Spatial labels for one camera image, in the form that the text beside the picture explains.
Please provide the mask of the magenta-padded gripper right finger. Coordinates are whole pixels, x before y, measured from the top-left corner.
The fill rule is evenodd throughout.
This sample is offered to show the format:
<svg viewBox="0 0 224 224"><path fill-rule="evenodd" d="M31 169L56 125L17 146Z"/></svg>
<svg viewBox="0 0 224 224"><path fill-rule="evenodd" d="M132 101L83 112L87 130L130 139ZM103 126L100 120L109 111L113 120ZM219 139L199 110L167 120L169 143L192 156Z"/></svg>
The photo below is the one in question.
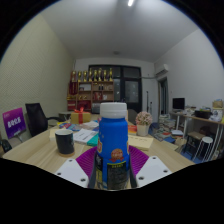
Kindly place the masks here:
<svg viewBox="0 0 224 224"><path fill-rule="evenodd" d="M133 146L129 147L129 151L132 188L146 186L171 174L171 171L157 156L148 156Z"/></svg>

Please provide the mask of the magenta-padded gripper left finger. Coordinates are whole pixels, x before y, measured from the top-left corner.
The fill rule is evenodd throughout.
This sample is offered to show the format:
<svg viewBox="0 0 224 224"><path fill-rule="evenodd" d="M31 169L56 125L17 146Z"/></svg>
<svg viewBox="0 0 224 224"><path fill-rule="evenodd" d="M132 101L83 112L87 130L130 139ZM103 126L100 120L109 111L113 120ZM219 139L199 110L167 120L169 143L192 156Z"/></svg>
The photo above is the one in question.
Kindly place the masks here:
<svg viewBox="0 0 224 224"><path fill-rule="evenodd" d="M94 189L96 181L96 151L97 148L93 147L88 149L76 159L67 159L55 172L55 175L78 186Z"/></svg>

